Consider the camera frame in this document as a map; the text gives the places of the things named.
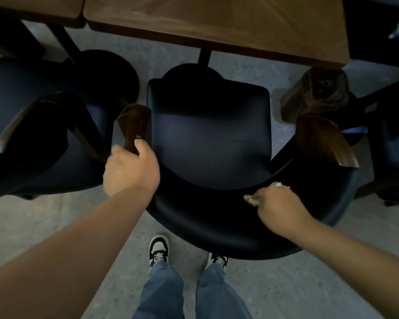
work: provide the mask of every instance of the floor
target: floor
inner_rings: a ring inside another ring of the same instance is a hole
[[[47,48],[46,58],[63,60],[65,53],[40,24],[27,24]],[[139,74],[139,103],[145,102],[148,80],[162,77],[173,66],[196,62],[199,50],[161,42],[68,29],[82,49],[105,49],[126,58]],[[224,78],[266,87],[271,94],[272,139],[275,155],[291,138],[294,127],[281,121],[279,98],[308,69],[306,66],[213,52],[210,66]],[[351,90],[366,95],[399,79],[399,68],[352,61],[346,66]],[[114,142],[122,143],[115,128]],[[361,165],[361,183],[373,178],[366,138],[354,147]],[[33,201],[0,198],[0,266],[74,221],[106,199],[102,187]],[[386,208],[376,196],[353,201],[337,228],[399,255],[399,208]],[[170,262],[186,281],[185,315],[194,318],[195,288],[207,252],[174,236],[144,213],[83,318],[130,318],[149,272],[150,238],[166,233]],[[254,318],[381,318],[340,278],[314,256],[300,252],[269,261],[231,259],[229,283],[247,302]]]

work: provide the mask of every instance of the sneaker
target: sneaker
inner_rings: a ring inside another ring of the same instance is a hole
[[[223,257],[221,255],[215,253],[208,254],[208,262],[205,268],[208,268],[213,263],[219,263],[223,266],[223,269],[226,270],[226,266],[228,265],[229,257]]]
[[[154,264],[159,262],[168,263],[169,253],[170,244],[167,236],[164,234],[155,235],[149,243],[149,266],[152,268]]]

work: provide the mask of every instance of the blue jeans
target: blue jeans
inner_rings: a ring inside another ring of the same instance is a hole
[[[198,278],[196,319],[251,319],[241,297],[225,282],[225,270],[214,263]],[[140,294],[140,303],[132,319],[184,319],[184,282],[175,269],[156,263]]]

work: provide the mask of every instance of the right hand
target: right hand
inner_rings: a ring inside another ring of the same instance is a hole
[[[111,149],[103,174],[103,188],[108,196],[138,187],[146,189],[152,198],[160,183],[160,167],[155,153],[142,139],[134,140],[139,156],[116,144]]]
[[[261,199],[258,214],[261,221],[275,234],[291,239],[305,221],[314,220],[300,198],[287,186],[259,189],[252,199]]]

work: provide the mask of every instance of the table top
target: table top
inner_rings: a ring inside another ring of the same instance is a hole
[[[0,0],[0,12],[17,18],[79,28],[84,0]]]
[[[97,31],[323,68],[349,61],[342,0],[86,0]]]

